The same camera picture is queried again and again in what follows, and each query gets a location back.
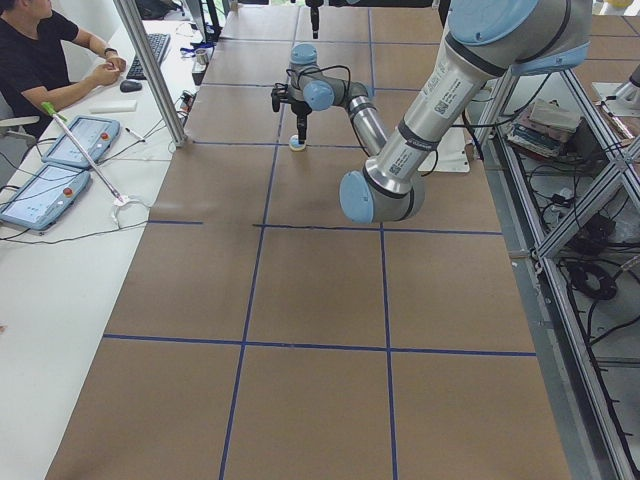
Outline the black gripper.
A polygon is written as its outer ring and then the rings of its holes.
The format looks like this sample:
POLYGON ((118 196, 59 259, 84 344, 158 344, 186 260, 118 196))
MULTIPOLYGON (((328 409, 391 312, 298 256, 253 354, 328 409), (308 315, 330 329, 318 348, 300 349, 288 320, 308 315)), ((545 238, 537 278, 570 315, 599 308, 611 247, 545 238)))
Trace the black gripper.
POLYGON ((319 8, 323 5, 323 0, 305 0, 305 5, 310 8, 312 38, 318 39, 320 27, 319 8))
POLYGON ((293 101, 292 112, 296 115, 297 140, 307 140, 307 116, 312 113, 312 108, 304 101, 293 101))

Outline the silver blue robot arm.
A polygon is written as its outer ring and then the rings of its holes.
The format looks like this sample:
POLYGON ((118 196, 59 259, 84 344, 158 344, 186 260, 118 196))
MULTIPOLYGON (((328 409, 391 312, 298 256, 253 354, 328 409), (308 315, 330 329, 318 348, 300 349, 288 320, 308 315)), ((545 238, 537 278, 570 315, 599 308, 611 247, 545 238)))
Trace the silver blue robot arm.
POLYGON ((386 132, 367 88, 327 76, 311 44, 292 49, 289 82, 273 88, 272 107, 288 104, 295 113, 293 149, 305 145, 311 112, 344 108, 369 156, 341 180, 344 215, 363 224, 402 221, 424 201, 420 165, 481 87, 506 72, 528 76, 578 66, 591 25, 588 1, 453 1, 433 72, 393 132, 386 132))

